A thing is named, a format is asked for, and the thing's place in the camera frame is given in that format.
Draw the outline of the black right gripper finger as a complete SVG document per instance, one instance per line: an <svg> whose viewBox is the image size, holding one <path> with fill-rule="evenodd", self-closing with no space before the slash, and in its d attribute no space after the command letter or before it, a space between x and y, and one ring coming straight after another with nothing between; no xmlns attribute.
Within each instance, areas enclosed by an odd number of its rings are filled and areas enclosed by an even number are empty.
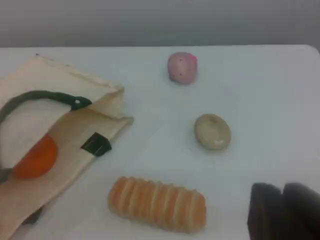
<svg viewBox="0 0 320 240"><path fill-rule="evenodd" d="M262 182L251 187L247 228L251 240L297 240L300 236L281 190Z"/></svg>
<svg viewBox="0 0 320 240"><path fill-rule="evenodd" d="M320 193L297 182L283 188L286 204L309 231L314 240L320 239Z"/></svg>

